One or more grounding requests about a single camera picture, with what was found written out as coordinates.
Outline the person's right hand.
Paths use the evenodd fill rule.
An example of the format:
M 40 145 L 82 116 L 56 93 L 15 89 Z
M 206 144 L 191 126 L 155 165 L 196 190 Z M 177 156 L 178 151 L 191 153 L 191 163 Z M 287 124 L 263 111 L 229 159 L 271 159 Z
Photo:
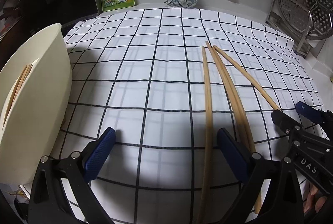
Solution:
M 314 184 L 310 183 L 304 204 L 304 215 L 308 219 L 332 221 L 332 196 L 324 196 Z

